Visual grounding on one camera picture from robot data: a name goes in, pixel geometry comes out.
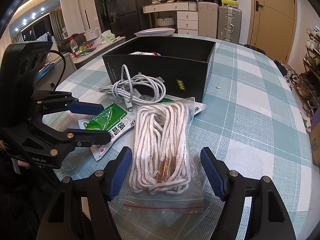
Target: bottle with red liquid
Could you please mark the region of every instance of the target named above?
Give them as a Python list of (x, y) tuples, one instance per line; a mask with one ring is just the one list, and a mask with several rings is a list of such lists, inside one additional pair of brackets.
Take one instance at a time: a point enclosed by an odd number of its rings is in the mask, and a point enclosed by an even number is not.
[(72, 37), (70, 38), (70, 48), (71, 48), (73, 56), (78, 57), (80, 54), (79, 47), (78, 47), (78, 44), (76, 43), (76, 41)]

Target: blue and white plaid tablecloth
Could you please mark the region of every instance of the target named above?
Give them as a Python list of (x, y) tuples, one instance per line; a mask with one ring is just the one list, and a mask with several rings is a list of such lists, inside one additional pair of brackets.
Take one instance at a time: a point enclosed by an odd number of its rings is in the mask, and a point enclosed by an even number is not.
[[(255, 179), (263, 175), (271, 177), (299, 238), (308, 215), (312, 161), (308, 134), (296, 101), (272, 60), (239, 45), (214, 41), (217, 44), (212, 75), (204, 97), (207, 106), (194, 117), (190, 131), (191, 155), (204, 190), (204, 212), (128, 211), (122, 207), (121, 190), (110, 208), (123, 239), (210, 239), (223, 202), (213, 195), (200, 164), (200, 150), (205, 146), (230, 170)], [(100, 56), (73, 73), (58, 90), (70, 91), (80, 101), (102, 103), (104, 107), (116, 102), (125, 109), (122, 101), (97, 92), (99, 87), (109, 84)], [(64, 112), (45, 116), (44, 122), (65, 130), (78, 128), (77, 120), (85, 118)], [(133, 130), (124, 135), (128, 146), (133, 146), (131, 133)], [(116, 142), (98, 162), (89, 148), (77, 148), (66, 157), (56, 174), (59, 179), (85, 178), (116, 158), (122, 146), (122, 142)], [(244, 239), (250, 204), (251, 199), (247, 198), (237, 239)]]

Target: vanity table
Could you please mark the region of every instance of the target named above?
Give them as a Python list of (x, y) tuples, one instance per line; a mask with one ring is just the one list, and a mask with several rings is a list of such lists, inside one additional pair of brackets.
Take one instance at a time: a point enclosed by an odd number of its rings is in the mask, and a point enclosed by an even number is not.
[(196, 2), (169, 2), (149, 4), (143, 6), (142, 9), (143, 13), (147, 13), (149, 15), (150, 28), (152, 28), (152, 13), (177, 11), (178, 33), (198, 35), (198, 12)]

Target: coiled white cable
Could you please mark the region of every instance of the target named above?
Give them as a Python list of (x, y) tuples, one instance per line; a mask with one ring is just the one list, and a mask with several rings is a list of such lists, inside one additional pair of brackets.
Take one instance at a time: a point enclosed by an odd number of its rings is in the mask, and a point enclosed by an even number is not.
[(187, 125), (188, 106), (181, 102), (139, 108), (129, 177), (133, 192), (181, 194), (188, 189)]
[[(128, 77), (127, 80), (124, 80), (124, 71)], [(144, 100), (135, 96), (132, 88), (134, 85), (151, 87), (155, 93), (154, 98), (152, 100)], [(164, 84), (154, 77), (138, 74), (131, 78), (127, 66), (123, 64), (121, 69), (121, 79), (113, 85), (101, 87), (99, 92), (112, 94), (118, 99), (123, 98), (126, 103), (134, 102), (137, 105), (149, 105), (159, 103), (164, 98), (166, 90)]]

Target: door frame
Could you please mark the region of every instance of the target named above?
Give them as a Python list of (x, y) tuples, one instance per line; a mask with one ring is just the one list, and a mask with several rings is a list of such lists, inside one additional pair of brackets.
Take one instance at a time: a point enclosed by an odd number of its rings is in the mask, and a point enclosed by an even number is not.
[[(292, 46), (293, 46), (293, 41), (294, 41), (294, 37), (295, 37), (295, 33), (296, 33), (296, 28), (297, 28), (297, 18), (298, 18), (298, 6), (297, 6), (297, 0), (294, 0), (294, 24), (293, 24), (293, 32), (292, 32), (292, 37), (291, 37), (291, 42), (290, 42), (290, 46), (289, 46), (289, 50), (288, 50), (288, 54), (286, 57), (285, 62), (283, 62), (284, 64), (288, 63), (290, 54), (291, 54), (291, 50), (292, 50)], [(248, 33), (248, 39), (247, 39), (247, 44), (251, 43), (251, 39), (252, 39), (252, 31), (253, 31), (253, 20), (254, 20), (254, 12), (255, 12), (255, 8), (256, 8), (256, 0), (251, 0), (251, 13), (250, 13), (250, 24), (249, 24), (249, 33)]]

